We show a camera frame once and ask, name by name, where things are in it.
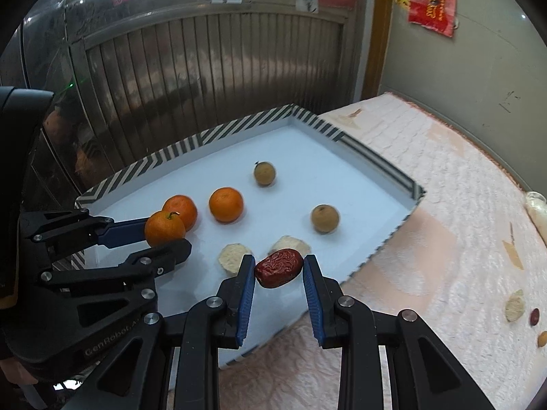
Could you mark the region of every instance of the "wall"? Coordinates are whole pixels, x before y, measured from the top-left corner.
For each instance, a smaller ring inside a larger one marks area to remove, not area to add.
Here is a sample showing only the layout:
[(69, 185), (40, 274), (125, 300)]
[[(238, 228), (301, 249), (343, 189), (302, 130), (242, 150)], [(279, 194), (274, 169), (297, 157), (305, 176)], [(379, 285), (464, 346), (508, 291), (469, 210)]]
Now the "wall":
[(547, 192), (547, 47), (514, 0), (458, 0), (452, 39), (395, 6), (380, 93), (462, 128), (525, 189)]

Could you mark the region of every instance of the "orange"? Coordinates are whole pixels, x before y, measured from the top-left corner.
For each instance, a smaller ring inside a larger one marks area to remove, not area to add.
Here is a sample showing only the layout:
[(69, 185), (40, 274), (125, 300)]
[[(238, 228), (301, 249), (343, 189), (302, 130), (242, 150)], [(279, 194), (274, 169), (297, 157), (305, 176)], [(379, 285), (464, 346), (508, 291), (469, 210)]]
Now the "orange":
[(198, 218), (198, 208), (187, 195), (174, 195), (165, 202), (162, 210), (177, 212), (187, 232), (192, 229)]
[(184, 222), (176, 211), (158, 211), (144, 225), (144, 237), (150, 246), (158, 246), (186, 235)]
[(209, 209), (219, 222), (233, 222), (243, 212), (243, 197), (233, 188), (219, 188), (211, 194)]

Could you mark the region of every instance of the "dried jujube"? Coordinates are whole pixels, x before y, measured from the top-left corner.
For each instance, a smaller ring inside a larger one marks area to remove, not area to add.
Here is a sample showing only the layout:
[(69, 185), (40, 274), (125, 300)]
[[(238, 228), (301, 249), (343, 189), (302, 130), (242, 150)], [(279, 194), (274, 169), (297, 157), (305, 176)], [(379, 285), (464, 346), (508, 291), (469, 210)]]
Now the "dried jujube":
[(532, 327), (536, 326), (539, 322), (539, 309), (534, 308), (530, 313), (530, 325)]
[(303, 265), (304, 259), (298, 251), (284, 248), (256, 264), (254, 275), (264, 288), (277, 288), (298, 276)]

